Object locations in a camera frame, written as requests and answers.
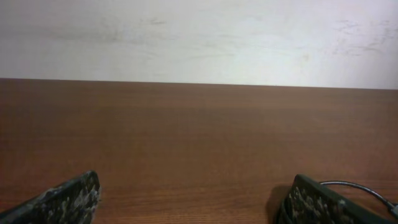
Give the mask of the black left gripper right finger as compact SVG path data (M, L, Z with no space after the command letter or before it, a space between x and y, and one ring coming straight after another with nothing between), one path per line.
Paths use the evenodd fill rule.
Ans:
M330 185L343 185L363 190L386 206L395 215L395 203L374 190L353 182L331 180L317 182L306 175L297 174L287 196L281 201L275 215L276 224L393 224L373 212L329 189Z

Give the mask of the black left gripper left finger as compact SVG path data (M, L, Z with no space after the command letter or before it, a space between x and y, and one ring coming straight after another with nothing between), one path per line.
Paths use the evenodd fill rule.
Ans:
M98 175L89 170L1 212L1 224L91 224L100 197Z

